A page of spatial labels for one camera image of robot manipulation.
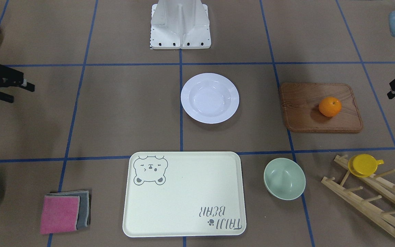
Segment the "orange fruit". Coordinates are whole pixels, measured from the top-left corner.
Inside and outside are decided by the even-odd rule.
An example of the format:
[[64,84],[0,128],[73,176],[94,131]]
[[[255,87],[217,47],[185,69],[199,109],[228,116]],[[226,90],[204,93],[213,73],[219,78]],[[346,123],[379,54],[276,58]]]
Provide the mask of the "orange fruit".
[[341,111],[342,103],[336,97],[325,97],[319,103],[318,108],[325,117],[335,117]]

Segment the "green bowl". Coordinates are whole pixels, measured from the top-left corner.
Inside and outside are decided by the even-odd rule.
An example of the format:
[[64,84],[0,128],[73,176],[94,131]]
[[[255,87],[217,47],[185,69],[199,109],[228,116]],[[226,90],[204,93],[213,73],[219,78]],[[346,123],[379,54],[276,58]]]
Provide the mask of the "green bowl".
[[306,176],[302,168],[291,159],[275,158],[263,172],[264,186],[274,197],[290,201],[301,197],[306,188]]

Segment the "yellow mug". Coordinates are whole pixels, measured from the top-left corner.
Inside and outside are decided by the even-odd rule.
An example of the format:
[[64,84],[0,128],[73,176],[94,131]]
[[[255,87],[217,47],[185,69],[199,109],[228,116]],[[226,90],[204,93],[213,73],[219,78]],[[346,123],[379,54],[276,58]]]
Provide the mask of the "yellow mug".
[[383,160],[377,160],[368,154],[359,154],[351,157],[347,166],[356,177],[366,178],[373,175],[382,164],[384,164]]

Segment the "cream bear tray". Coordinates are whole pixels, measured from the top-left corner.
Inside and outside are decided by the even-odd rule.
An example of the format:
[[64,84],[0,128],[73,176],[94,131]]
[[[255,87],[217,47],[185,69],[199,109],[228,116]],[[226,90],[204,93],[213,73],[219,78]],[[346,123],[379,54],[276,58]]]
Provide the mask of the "cream bear tray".
[[247,227],[234,152],[138,152],[129,160],[122,230],[128,237],[236,236]]

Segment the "pink cloth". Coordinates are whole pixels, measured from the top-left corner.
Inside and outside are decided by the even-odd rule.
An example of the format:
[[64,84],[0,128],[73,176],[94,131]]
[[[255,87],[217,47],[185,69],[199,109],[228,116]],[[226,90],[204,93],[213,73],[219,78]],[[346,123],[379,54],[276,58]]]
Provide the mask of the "pink cloth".
[[45,235],[77,230],[79,207],[79,196],[46,195],[41,215],[40,233]]

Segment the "wooden cutting board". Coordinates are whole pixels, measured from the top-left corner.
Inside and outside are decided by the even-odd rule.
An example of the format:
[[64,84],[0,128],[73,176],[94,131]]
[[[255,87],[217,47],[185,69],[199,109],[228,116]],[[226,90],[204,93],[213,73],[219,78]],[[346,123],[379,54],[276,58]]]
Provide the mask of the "wooden cutting board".
[[282,83],[283,121],[294,132],[358,133],[363,122],[345,83]]

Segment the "white round plate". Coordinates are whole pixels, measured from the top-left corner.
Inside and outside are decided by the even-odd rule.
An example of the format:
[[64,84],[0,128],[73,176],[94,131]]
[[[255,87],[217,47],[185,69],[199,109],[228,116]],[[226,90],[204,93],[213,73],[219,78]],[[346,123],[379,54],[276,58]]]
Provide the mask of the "white round plate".
[[236,86],[228,78],[210,72],[191,77],[182,87],[180,100],[192,119],[209,125],[230,119],[240,105]]

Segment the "grey cloth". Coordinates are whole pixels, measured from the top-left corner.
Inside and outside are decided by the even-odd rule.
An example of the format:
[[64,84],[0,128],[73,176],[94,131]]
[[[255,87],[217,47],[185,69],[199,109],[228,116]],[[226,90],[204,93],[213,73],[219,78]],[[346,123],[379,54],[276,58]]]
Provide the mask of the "grey cloth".
[[80,207],[78,214],[77,230],[86,228],[89,221],[89,191],[88,190],[76,190],[72,192],[57,192],[49,193],[46,195],[52,196],[79,196],[80,197]]

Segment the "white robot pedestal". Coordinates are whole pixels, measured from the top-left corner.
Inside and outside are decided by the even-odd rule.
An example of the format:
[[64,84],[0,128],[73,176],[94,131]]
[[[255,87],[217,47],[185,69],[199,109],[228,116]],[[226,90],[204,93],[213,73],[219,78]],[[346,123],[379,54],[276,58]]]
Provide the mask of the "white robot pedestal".
[[152,5],[151,49],[209,49],[208,6],[200,0],[160,0]]

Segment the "wooden dish rack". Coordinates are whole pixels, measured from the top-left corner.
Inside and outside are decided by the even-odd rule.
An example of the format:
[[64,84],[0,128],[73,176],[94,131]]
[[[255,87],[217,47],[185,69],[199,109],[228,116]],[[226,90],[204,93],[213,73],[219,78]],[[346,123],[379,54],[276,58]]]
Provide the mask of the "wooden dish rack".
[[[385,179],[385,176],[395,173],[395,169],[359,178],[349,171],[347,163],[350,158],[346,155],[337,155],[334,158],[334,162],[346,170],[340,182],[336,182],[335,178],[324,177],[321,183],[395,238],[395,183]],[[351,176],[373,189],[376,195],[362,198],[356,192],[361,191],[363,186],[345,187],[347,179]]]

